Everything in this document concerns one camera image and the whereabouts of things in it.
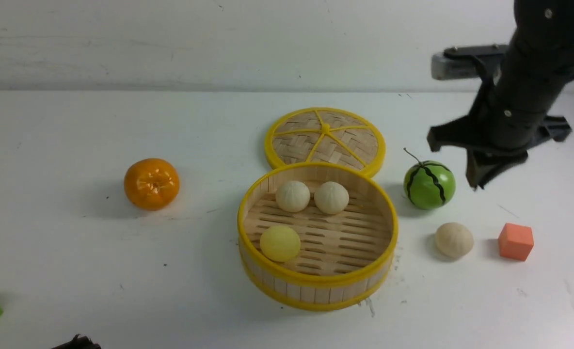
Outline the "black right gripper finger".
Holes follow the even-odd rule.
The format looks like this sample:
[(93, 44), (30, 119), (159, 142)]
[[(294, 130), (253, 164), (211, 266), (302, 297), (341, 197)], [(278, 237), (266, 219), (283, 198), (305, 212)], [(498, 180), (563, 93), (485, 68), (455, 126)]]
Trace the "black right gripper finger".
[(522, 165), (528, 159), (528, 152), (517, 155), (492, 155), (490, 153), (466, 151), (466, 179), (473, 190), (483, 189), (495, 177), (511, 168)]

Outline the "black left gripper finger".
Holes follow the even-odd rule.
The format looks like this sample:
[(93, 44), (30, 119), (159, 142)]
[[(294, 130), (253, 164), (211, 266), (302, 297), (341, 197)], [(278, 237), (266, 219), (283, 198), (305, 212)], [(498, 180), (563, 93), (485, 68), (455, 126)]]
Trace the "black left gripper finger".
[(52, 349), (102, 349), (99, 343), (95, 343), (88, 336), (76, 335), (72, 340), (62, 343)]

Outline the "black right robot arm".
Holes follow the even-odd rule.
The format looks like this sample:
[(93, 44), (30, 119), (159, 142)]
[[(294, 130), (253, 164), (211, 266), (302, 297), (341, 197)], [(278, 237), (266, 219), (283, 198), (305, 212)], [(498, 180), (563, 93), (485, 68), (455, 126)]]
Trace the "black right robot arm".
[(455, 146), (512, 156), (546, 140), (540, 130), (574, 81), (574, 0), (516, 0), (507, 45), (449, 47), (442, 62), (471, 63), (481, 85), (467, 115), (430, 128), (433, 152)]

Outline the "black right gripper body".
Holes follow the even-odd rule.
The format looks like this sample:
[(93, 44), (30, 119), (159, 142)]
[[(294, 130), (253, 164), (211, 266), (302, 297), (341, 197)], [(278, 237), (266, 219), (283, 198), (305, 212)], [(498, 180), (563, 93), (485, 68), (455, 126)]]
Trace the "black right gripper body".
[(515, 156), (547, 141), (563, 142), (572, 128), (562, 116), (526, 112), (495, 94), (493, 78), (484, 81), (467, 115), (429, 128), (431, 151), (455, 146), (495, 156)]

